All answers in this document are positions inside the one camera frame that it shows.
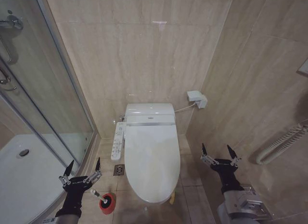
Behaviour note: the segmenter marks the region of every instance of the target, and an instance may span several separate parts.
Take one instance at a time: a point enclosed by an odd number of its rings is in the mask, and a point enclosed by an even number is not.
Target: toilet tank
[[[170,103],[128,104],[125,120],[127,125],[171,125],[175,114]]]

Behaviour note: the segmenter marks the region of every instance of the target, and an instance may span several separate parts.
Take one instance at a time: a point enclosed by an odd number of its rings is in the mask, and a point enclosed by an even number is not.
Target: toilet bowl
[[[134,192],[149,203],[170,198],[180,174],[180,150],[172,104],[128,104],[125,170]]]

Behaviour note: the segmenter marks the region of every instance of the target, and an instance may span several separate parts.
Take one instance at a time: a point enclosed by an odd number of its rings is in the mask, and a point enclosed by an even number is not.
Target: tile floor
[[[120,161],[112,162],[112,142],[112,138],[101,140],[96,158],[101,158],[103,175],[93,188],[102,194],[112,191],[116,195],[115,211],[103,215],[99,201],[87,191],[82,200],[80,224],[215,223],[186,136],[179,136],[181,167],[173,205],[168,201],[161,205],[147,204],[131,189],[126,174],[113,176],[114,165],[124,163],[124,153]]]

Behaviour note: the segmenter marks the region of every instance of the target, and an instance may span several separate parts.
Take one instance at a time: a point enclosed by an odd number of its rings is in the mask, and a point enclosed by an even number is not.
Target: shower drain
[[[19,154],[17,155],[17,158],[23,158],[24,156],[28,155],[29,152],[30,152],[30,150],[24,149],[24,150],[19,152]]]
[[[124,175],[125,165],[115,165],[114,176]]]

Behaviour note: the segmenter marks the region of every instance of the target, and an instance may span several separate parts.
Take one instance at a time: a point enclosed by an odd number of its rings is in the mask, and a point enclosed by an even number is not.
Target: toilet lid
[[[167,200],[180,174],[176,126],[127,126],[124,158],[128,181],[141,199]]]

